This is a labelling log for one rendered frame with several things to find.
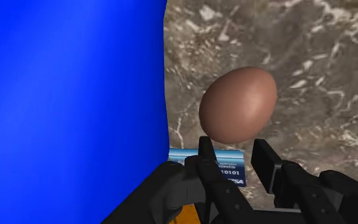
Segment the brown egg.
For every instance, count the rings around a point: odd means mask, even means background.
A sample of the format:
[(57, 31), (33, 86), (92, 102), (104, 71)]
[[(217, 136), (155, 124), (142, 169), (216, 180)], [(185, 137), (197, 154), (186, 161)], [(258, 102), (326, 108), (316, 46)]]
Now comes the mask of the brown egg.
[(276, 102), (273, 76), (259, 67), (241, 67), (222, 75), (206, 90), (199, 107), (200, 125), (216, 142), (241, 143), (263, 129)]

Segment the orange flat object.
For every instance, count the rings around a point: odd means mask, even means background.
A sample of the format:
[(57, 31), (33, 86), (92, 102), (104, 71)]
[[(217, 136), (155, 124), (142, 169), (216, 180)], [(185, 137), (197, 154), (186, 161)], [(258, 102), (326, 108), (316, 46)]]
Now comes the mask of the orange flat object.
[(194, 204), (182, 207), (182, 211), (169, 224), (201, 224)]

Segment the blue payment card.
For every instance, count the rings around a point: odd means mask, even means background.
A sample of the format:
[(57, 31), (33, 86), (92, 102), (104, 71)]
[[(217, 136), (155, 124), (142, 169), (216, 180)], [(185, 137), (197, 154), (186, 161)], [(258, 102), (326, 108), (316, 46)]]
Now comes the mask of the blue payment card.
[[(169, 150), (169, 161), (184, 165), (187, 157), (197, 155), (197, 149), (171, 148)], [(223, 176), (230, 179), (239, 187), (246, 186), (244, 154), (240, 150), (215, 150), (217, 164)]]

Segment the large blue rounded object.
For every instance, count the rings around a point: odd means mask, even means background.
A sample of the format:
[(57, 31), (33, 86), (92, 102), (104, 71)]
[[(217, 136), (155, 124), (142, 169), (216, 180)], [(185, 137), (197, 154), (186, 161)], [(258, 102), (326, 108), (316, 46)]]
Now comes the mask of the large blue rounded object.
[(0, 0), (0, 224), (100, 224), (169, 150), (167, 0)]

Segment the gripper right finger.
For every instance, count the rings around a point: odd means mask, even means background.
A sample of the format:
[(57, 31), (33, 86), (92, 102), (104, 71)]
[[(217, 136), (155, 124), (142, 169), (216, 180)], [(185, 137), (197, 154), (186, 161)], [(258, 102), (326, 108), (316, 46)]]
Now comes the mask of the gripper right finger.
[[(314, 176), (283, 160), (264, 139), (255, 139), (251, 164), (277, 208), (302, 215), (305, 224), (358, 224), (358, 181), (334, 170)], [(299, 209), (298, 213), (289, 210)]]

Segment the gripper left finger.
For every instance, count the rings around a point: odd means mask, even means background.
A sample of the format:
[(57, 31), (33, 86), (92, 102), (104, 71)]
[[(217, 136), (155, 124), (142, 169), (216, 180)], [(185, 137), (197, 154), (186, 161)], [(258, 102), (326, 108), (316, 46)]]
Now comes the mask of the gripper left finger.
[(217, 166), (208, 137), (184, 164), (159, 165), (101, 224), (169, 224), (194, 204), (201, 224), (251, 224), (253, 209)]

